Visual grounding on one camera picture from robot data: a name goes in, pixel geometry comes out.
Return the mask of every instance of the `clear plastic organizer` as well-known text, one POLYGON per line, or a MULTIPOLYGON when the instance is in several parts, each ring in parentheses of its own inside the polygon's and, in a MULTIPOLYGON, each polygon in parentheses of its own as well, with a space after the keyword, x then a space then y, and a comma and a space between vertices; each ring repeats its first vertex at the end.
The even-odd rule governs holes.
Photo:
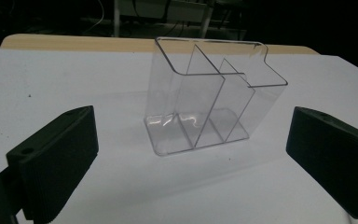
POLYGON ((258 42, 158 37, 145 126, 159 156, 248 139, 287 86, 258 42))

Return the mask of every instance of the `transparent container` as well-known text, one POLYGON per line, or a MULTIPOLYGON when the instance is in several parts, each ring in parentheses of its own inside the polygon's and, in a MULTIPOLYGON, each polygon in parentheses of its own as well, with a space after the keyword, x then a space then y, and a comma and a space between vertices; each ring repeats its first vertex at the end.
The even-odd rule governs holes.
POLYGON ((145 126, 159 156, 248 139, 287 86, 257 42, 158 37, 145 126))

